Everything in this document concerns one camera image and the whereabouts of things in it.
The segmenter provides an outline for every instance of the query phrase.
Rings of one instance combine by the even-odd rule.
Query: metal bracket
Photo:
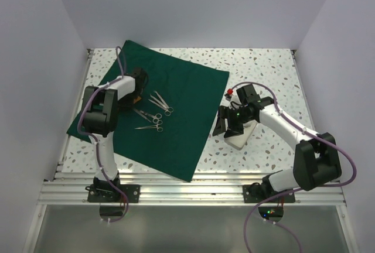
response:
[[[242,194],[244,197],[244,202],[245,203],[259,203],[263,199],[261,197],[255,197],[252,196],[251,193],[248,191],[250,188],[250,184],[245,184],[242,186]],[[294,193],[291,193],[289,196],[284,196],[284,203],[294,203],[295,202],[295,196]],[[271,200],[266,203],[278,203],[278,199]]]
[[[128,197],[129,203],[138,203],[139,194],[141,193],[141,186],[138,184],[121,184],[119,189],[123,191]],[[108,200],[105,197],[96,196],[95,194],[88,193],[87,201],[91,203],[108,203]]]

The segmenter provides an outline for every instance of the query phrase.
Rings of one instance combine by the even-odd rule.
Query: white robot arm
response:
[[[232,92],[226,94],[226,97],[231,97]],[[341,176],[337,150],[312,137],[335,143],[331,134],[320,135],[305,128],[282,110],[277,111],[274,100],[271,97],[260,98],[251,84],[237,89],[237,95],[241,106],[219,107],[214,136],[224,132],[224,138],[241,135],[244,131],[243,124],[256,120],[275,131],[295,151],[294,167],[270,174],[263,178],[261,184],[254,184],[251,188],[253,196],[266,199],[297,187],[311,190]],[[303,127],[303,132],[286,121],[281,114],[295,126]]]
[[[118,110],[131,108],[142,93],[148,79],[146,72],[135,68],[129,75],[119,76],[105,89],[88,86],[83,95],[82,110],[88,105],[82,126],[91,143],[96,147],[97,172],[89,191],[88,202],[116,202],[121,188],[117,165],[114,160],[113,133],[117,126]]]

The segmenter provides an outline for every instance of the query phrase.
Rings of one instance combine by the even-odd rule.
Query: surgical scissors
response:
[[[158,95],[159,99],[157,99],[156,97],[154,97],[153,95],[150,94],[151,98],[154,99],[154,101],[152,101],[151,99],[148,99],[151,103],[157,105],[159,108],[163,109],[164,110],[164,114],[168,117],[171,115],[171,113],[173,113],[173,108],[170,107],[165,101],[164,99],[162,98],[162,96],[160,96],[160,94],[156,91],[154,91],[156,93],[156,95]]]
[[[141,117],[143,117],[148,122],[151,122],[151,120],[148,119],[147,117],[151,117],[152,118],[152,122],[151,123],[155,123],[155,124],[162,124],[163,123],[163,121],[161,120],[162,114],[152,115],[152,114],[149,114],[149,113],[147,113],[145,111],[138,110],[136,108],[133,108],[133,111],[135,111],[137,114],[139,114]]]
[[[158,132],[163,132],[163,128],[162,128],[162,127],[159,127],[158,124],[156,124],[156,125],[151,125],[151,126],[137,127],[137,128],[135,128],[135,129],[152,129],[152,128],[156,129],[156,131],[158,131]]]

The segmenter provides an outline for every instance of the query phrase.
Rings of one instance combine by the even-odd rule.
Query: speckled white surface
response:
[[[308,110],[289,49],[154,49],[183,60],[230,72],[227,88],[241,81],[256,81],[269,86],[284,110],[311,128]],[[114,49],[95,49],[84,86],[97,85],[115,60]],[[256,88],[262,97],[266,92]],[[70,137],[63,172],[94,172],[94,152],[91,145]],[[207,140],[196,173],[261,172],[271,173],[290,168],[293,150],[272,130],[258,124],[246,146],[238,151],[224,143],[223,136]],[[115,154],[122,172],[144,173],[158,171]]]

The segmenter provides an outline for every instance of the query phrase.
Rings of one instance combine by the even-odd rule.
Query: white wall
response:
[[[0,0],[0,252],[21,252],[86,50],[61,0]]]
[[[297,51],[318,131],[334,134],[358,177],[344,188],[360,252],[375,250],[375,0],[327,0]],[[345,178],[351,174],[345,162]]]
[[[325,0],[62,0],[86,47],[296,49]]]

